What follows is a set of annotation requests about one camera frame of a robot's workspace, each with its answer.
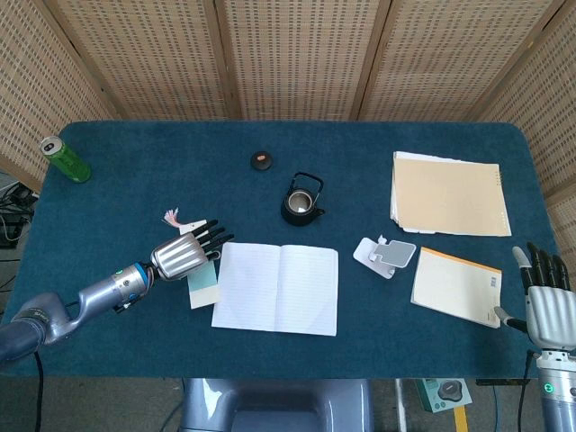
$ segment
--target pink tassel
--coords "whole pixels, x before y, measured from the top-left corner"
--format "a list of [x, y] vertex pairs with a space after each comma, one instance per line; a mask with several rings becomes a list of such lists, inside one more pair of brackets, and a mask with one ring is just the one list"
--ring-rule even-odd
[[165, 223], [167, 223], [168, 225], [175, 227], [175, 228], [182, 227], [184, 224], [182, 224], [182, 223], [178, 222], [178, 220], [176, 220], [177, 214], [178, 214], [178, 208], [177, 207], [175, 210], [168, 210], [164, 215], [163, 221]]

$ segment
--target notepad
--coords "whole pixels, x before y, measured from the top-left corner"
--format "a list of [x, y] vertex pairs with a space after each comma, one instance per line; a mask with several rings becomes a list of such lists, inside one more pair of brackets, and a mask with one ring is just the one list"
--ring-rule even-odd
[[212, 326], [335, 336], [338, 252], [226, 243]]
[[394, 153], [391, 218], [408, 232], [511, 235], [498, 164]]
[[502, 272], [422, 247], [411, 301], [497, 329]]

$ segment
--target stack of paper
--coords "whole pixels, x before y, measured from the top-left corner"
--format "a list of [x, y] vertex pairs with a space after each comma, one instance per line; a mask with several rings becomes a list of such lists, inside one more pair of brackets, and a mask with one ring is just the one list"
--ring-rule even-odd
[[433, 309], [498, 328], [494, 312], [500, 306], [502, 272], [423, 247], [414, 278], [411, 301]]
[[511, 235], [498, 164], [395, 152], [390, 217], [407, 232]]

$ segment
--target beige folder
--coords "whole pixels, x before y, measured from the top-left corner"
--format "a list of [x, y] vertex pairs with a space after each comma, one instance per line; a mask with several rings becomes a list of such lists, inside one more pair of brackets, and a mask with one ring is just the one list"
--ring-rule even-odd
[[399, 225], [474, 236], [510, 236], [497, 164], [394, 159]]

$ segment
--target woven partition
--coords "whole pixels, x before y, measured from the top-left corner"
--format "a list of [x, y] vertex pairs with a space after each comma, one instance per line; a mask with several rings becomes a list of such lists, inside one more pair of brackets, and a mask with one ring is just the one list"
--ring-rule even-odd
[[378, 4], [219, 2], [243, 117], [348, 120]]
[[227, 118], [202, 0], [49, 0], [48, 5], [124, 117]]
[[528, 139], [562, 257], [576, 279], [576, 2], [526, 56], [481, 116]]
[[552, 0], [396, 1], [361, 120], [461, 120]]
[[573, 191], [571, 197], [549, 206], [548, 214], [562, 259], [570, 272], [571, 286], [576, 289], [576, 187]]
[[512, 122], [526, 134], [545, 194], [576, 177], [576, 8], [535, 49], [481, 119]]
[[40, 140], [113, 113], [30, 0], [0, 8], [0, 167], [40, 190]]

